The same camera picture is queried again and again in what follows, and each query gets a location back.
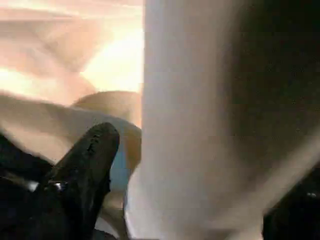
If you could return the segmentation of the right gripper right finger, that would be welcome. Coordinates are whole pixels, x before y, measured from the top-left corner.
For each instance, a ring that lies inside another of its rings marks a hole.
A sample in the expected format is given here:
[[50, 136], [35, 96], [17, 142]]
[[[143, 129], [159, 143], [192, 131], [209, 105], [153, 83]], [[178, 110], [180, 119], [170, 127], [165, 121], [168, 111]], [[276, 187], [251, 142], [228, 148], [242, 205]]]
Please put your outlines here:
[[264, 217], [264, 240], [320, 239], [320, 165], [300, 180]]

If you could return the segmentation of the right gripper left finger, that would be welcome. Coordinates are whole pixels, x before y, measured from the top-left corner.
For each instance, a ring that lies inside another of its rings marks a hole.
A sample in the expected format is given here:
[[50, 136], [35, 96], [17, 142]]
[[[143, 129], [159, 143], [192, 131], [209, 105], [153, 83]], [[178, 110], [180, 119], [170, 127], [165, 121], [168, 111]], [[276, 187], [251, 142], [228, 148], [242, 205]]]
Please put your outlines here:
[[109, 122], [89, 129], [40, 179], [34, 192], [0, 229], [2, 240], [90, 240], [120, 135]]

